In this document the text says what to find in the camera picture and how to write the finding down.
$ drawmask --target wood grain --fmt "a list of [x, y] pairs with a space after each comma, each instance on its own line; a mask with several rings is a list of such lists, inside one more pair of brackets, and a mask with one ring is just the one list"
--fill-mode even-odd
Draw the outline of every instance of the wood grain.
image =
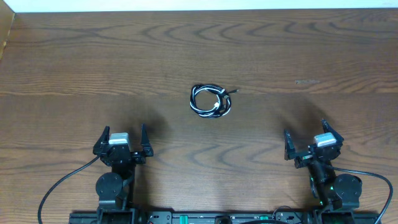
[[[155, 156], [137, 170], [134, 201], [174, 210], [316, 205], [308, 172], [284, 161], [326, 118], [346, 139], [338, 167], [398, 185], [398, 10], [18, 14], [0, 63], [0, 223], [36, 223], [62, 176], [93, 158], [105, 125]], [[227, 116], [191, 111], [196, 83], [229, 90]], [[211, 105], [213, 96], [200, 98]], [[48, 198], [46, 223], [95, 210], [94, 163]], [[380, 211], [387, 185], [361, 177], [360, 210]], [[396, 223], [393, 198], [384, 223]]]

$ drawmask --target green tape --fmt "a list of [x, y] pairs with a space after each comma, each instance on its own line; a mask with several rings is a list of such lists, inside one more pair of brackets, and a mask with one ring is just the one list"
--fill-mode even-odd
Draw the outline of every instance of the green tape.
[[188, 215], [180, 215], [180, 224], [188, 224]]

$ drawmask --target wooden table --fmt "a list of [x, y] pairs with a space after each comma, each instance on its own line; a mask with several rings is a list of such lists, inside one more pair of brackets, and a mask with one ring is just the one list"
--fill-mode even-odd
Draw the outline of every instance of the wooden table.
[[[232, 95], [230, 114], [189, 107], [196, 83]], [[214, 96], [201, 97], [211, 107]], [[398, 10], [18, 14], [0, 62], [0, 223], [36, 223], [61, 177], [86, 164], [106, 125], [155, 156], [134, 201], [174, 210], [309, 208], [306, 169], [284, 161], [283, 129], [312, 143], [326, 118], [346, 139], [337, 167], [398, 186]], [[100, 161], [48, 198], [45, 223], [95, 210]], [[363, 177], [360, 210], [388, 187]], [[397, 197], [384, 223], [398, 219]]]

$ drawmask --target white background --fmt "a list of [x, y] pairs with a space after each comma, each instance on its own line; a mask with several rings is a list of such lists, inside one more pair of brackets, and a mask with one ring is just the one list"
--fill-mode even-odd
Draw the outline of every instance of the white background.
[[14, 12], [398, 7], [398, 0], [5, 0]]

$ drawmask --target wire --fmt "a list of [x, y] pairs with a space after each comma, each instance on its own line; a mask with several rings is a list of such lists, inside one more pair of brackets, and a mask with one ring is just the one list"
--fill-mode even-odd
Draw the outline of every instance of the wire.
[[64, 180], [66, 180], [68, 177], [72, 176], [73, 174], [76, 174], [77, 172], [83, 170], [84, 168], [87, 168], [88, 166], [92, 165], [95, 161], [97, 161], [100, 158], [100, 156], [95, 157], [92, 161], [89, 161], [86, 165], [82, 166], [81, 168], [69, 173], [68, 175], [66, 175], [65, 177], [62, 177], [60, 180], [58, 180], [57, 183], [55, 183], [50, 190], [44, 195], [42, 202], [39, 205], [39, 209], [37, 211], [37, 220], [39, 221], [39, 224], [43, 224], [42, 221], [42, 209], [43, 209], [43, 205], [45, 200], [47, 199], [47, 197], [50, 195], [50, 193], [59, 185], [61, 184]]
[[[214, 104], [213, 109], [210, 110], [202, 110], [197, 107], [197, 102], [195, 97], [201, 91], [209, 91], [217, 96], [217, 102]], [[233, 90], [231, 92], [226, 92], [224, 88], [214, 84], [199, 84], [194, 85], [191, 91], [191, 109], [197, 113], [202, 118], [219, 118], [221, 116], [227, 115], [231, 110], [231, 98], [229, 97], [230, 93], [236, 93], [238, 90]]]
[[254, 221], [244, 222], [241, 224], [260, 224], [260, 223], [289, 224], [287, 222], [278, 221], [278, 220], [254, 220]]
[[[274, 213], [272, 214], [272, 218], [273, 219], [275, 219], [276, 220], [276, 217], [274, 217], [275, 216], [275, 214], [276, 214], [276, 211], [278, 211], [278, 210], [280, 210], [281, 208], [289, 208], [289, 209], [293, 209], [293, 208], [291, 208], [290, 206], [287, 206], [287, 205], [282, 205], [282, 206], [279, 206], [275, 211], [274, 211]], [[293, 212], [294, 213], [294, 215], [300, 220], [300, 222], [302, 222], [303, 221], [303, 217], [300, 217], [296, 212]]]
[[381, 220], [381, 217], [385, 214], [385, 212], [386, 212], [386, 210], [387, 210], [387, 208], [388, 208], [388, 206], [389, 206], [389, 204], [390, 204], [390, 202], [391, 202], [391, 199], [392, 199], [392, 193], [393, 193], [394, 189], [392, 188], [392, 184], [391, 184], [390, 180], [388, 180], [387, 178], [383, 177], [382, 175], [375, 174], [375, 173], [372, 173], [372, 172], [364, 172], [364, 171], [358, 171], [358, 170], [342, 169], [342, 168], [337, 168], [337, 167], [329, 166], [329, 165], [326, 165], [326, 164], [324, 164], [324, 163], [321, 163], [321, 164], [322, 164], [323, 167], [325, 167], [325, 168], [327, 168], [327, 169], [333, 169], [333, 170], [342, 171], [342, 172], [349, 172], [349, 173], [352, 173], [352, 174], [369, 175], [369, 176], [372, 176], [372, 177], [380, 178], [380, 179], [382, 179], [382, 180], [384, 180], [384, 181], [387, 182], [388, 187], [390, 188], [390, 193], [389, 193], [389, 195], [388, 195], [388, 199], [387, 199], [386, 204], [384, 205], [384, 207], [383, 207], [383, 209], [381, 210], [381, 212], [380, 212], [378, 218], [377, 218], [376, 221], [374, 222], [374, 224], [378, 224], [379, 221]]

